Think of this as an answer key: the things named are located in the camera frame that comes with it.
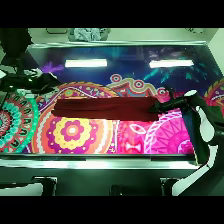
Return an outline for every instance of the patterned tablecloth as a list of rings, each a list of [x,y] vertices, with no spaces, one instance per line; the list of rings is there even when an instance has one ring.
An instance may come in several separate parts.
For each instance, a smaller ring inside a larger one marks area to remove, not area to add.
[[[106,59],[106,67],[66,68],[66,60]],[[152,60],[192,60],[193,66],[150,68]],[[59,118],[57,99],[155,96],[169,100],[196,89],[208,105],[224,114],[224,78],[207,45],[33,47],[26,68],[52,72],[62,85],[37,99],[10,94],[0,113],[0,149],[40,154],[193,154],[180,110],[159,121],[134,122]]]

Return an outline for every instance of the table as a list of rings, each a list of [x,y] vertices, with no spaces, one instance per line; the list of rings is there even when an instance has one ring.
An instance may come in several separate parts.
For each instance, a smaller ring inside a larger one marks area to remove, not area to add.
[[[66,60],[106,59],[106,67],[65,67]],[[192,60],[193,66],[150,68],[153,60]],[[156,122],[57,118],[57,99],[155,96],[169,99],[196,89],[224,114],[224,79],[204,41],[142,41],[35,44],[23,59],[26,69],[52,72],[62,82],[37,99],[10,94],[0,114],[0,148],[17,154],[192,155],[193,145],[179,110]]]

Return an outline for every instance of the rectangular light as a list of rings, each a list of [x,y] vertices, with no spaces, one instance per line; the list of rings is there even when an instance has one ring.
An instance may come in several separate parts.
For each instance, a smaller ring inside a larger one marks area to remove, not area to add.
[[[151,68],[163,68],[163,67],[178,67],[178,66],[192,66],[194,65],[192,60],[161,60],[151,61],[149,63]]]
[[[89,59],[89,60],[66,60],[65,67],[66,68],[74,68],[74,67],[106,67],[107,60],[106,59]]]

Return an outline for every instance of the dark red pants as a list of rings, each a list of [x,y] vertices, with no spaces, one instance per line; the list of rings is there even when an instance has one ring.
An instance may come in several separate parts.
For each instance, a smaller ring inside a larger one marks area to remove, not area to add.
[[[68,118],[156,121],[158,114],[149,112],[156,101],[154,97],[58,99],[52,114]]]

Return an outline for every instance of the folded garment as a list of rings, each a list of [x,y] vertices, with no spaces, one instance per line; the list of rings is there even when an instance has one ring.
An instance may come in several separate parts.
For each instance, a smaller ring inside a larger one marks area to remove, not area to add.
[[[68,118],[157,121],[158,114],[149,112],[156,101],[155,97],[58,99],[52,114]]]

